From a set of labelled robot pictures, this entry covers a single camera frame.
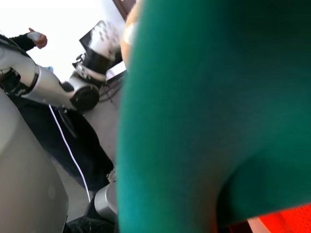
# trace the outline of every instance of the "red object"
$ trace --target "red object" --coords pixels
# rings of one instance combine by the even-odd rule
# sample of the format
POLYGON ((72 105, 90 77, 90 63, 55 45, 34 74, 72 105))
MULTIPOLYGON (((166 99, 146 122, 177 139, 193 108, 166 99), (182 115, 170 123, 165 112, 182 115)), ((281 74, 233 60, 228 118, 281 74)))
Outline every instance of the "red object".
POLYGON ((311 205, 260 217, 271 233, 311 233, 311 205))

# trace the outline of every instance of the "gray concrete floor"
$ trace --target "gray concrete floor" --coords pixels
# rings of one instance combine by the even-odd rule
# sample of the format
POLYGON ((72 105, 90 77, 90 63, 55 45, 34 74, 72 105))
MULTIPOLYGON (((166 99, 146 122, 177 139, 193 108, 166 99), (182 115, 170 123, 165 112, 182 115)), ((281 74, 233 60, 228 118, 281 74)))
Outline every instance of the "gray concrete floor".
MULTIPOLYGON (((112 100, 113 102, 105 101, 99 103, 96 108, 88 112, 85 117, 97 133, 101 146, 114 162, 120 92, 118 92, 112 100)), ((84 214, 88 204, 87 194, 56 161, 54 161, 54 164, 69 197, 68 221, 71 221, 84 214)))

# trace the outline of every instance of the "black sleeve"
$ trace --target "black sleeve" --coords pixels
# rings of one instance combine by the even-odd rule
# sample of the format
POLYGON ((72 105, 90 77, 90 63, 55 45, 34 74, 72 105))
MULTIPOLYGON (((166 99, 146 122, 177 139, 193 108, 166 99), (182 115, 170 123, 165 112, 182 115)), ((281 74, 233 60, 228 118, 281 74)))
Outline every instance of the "black sleeve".
POLYGON ((17 43, 17 45, 20 46, 20 48, 24 51, 31 50, 35 47, 34 42, 27 37, 27 33, 16 37, 11 37, 10 39, 17 43))

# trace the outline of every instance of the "white wall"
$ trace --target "white wall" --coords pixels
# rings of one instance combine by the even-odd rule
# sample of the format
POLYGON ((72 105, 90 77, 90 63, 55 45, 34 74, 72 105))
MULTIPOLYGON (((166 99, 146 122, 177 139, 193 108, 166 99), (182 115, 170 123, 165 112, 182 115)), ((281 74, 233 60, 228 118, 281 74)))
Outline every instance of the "white wall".
POLYGON ((109 20, 119 30, 125 22, 112 0, 10 0, 1 3, 0 30, 17 36, 31 27, 45 34, 48 45, 29 52, 42 66, 53 66, 62 81, 73 71, 71 63, 84 50, 79 39, 101 20, 109 20))

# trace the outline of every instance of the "green sleeve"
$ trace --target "green sleeve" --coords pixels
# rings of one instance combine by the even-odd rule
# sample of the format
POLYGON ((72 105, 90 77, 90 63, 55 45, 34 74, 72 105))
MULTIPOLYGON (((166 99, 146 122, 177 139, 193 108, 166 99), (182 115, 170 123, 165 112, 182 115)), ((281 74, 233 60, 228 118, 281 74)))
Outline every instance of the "green sleeve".
POLYGON ((310 8, 145 2, 121 106, 121 233, 211 233, 311 200, 310 8))

